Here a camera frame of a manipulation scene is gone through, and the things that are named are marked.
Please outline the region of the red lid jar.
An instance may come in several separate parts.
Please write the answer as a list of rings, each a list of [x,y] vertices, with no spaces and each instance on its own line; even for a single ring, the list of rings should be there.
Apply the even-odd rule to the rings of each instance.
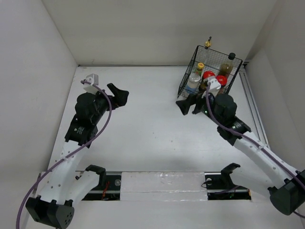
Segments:
[[[218,76],[216,76],[216,79],[221,85],[221,88],[219,89],[218,94],[222,94],[224,91],[224,88],[227,84],[227,78],[223,75],[218,75]]]
[[[203,73],[203,79],[207,79],[207,78],[209,78],[211,76],[215,76],[214,72],[212,72],[212,71],[205,71]]]

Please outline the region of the yellow cap sauce bottle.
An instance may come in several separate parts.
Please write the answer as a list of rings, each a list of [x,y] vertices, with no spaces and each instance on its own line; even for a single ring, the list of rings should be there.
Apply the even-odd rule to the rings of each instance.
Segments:
[[[198,74],[198,75],[201,75],[202,74],[202,71],[204,69],[204,64],[202,62],[199,62],[196,66],[196,69],[195,69],[195,73]]]

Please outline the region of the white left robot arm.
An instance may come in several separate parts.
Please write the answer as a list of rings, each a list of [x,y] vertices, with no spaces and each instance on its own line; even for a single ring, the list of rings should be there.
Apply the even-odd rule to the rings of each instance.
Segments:
[[[112,83],[107,85],[112,95],[107,95],[94,83],[82,81],[82,84],[86,92],[77,98],[60,158],[42,175],[48,180],[40,193],[29,197],[25,204],[35,222],[56,229],[70,225],[75,206],[92,189],[108,189],[105,168],[89,165],[79,178],[75,172],[92,142],[102,133],[97,124],[104,113],[111,115],[116,108],[125,106],[129,96],[128,91]]]

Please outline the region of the dark soy sauce bottle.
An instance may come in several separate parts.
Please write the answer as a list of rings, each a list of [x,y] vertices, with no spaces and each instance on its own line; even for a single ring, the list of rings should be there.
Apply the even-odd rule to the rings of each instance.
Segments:
[[[222,75],[227,79],[230,76],[230,73],[233,69],[233,60],[235,59],[235,53],[231,52],[226,61],[221,64],[218,75]]]

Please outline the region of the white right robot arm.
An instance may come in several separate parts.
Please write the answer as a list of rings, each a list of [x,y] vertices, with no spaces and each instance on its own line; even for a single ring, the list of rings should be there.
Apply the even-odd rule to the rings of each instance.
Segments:
[[[237,104],[228,94],[191,94],[176,101],[183,115],[192,105],[192,114],[203,113],[217,124],[217,132],[230,145],[250,158],[268,177],[260,182],[257,176],[231,163],[221,170],[220,182],[223,192],[237,186],[252,189],[270,199],[282,214],[291,215],[305,202],[305,173],[288,165],[264,145],[251,128],[236,116]]]

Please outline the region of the white salt jar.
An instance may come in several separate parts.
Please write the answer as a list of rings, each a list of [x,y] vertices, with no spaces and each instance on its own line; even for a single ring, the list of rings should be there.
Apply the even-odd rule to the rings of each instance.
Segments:
[[[198,83],[200,81],[201,77],[198,73],[191,73],[189,78],[188,78],[188,81],[187,81],[187,84],[186,84],[186,91],[189,93],[189,94],[193,94],[196,92],[196,88],[198,86]]]
[[[199,87],[198,87],[198,91],[200,93],[203,93],[206,90],[207,86],[208,86],[208,82],[207,81],[202,81],[200,83]]]

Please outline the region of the clear glass oil bottle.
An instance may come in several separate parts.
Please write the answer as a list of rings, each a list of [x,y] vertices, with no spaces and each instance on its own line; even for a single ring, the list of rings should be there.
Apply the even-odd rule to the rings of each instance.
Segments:
[[[212,42],[212,36],[209,37],[209,39],[204,43],[204,48],[202,49],[202,63],[206,64],[207,60],[209,58],[209,50],[211,47]]]

